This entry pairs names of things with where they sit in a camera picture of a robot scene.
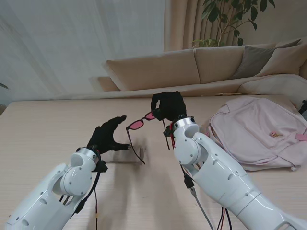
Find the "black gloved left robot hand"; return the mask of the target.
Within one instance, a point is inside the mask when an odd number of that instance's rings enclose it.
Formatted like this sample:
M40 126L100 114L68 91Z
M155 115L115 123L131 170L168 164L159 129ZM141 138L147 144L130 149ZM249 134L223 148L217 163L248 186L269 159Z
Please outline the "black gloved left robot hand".
M86 147L88 149L95 147L100 154L108 151L129 150L130 144L117 143L114 140L115 130L126 118L126 115L117 116L96 127Z

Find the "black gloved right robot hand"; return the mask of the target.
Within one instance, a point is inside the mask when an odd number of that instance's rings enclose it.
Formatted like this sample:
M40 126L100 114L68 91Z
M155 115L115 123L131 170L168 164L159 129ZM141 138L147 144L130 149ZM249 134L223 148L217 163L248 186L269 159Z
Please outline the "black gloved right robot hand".
M159 121L167 119L173 122L187 117L186 105L179 91L153 94L151 111Z

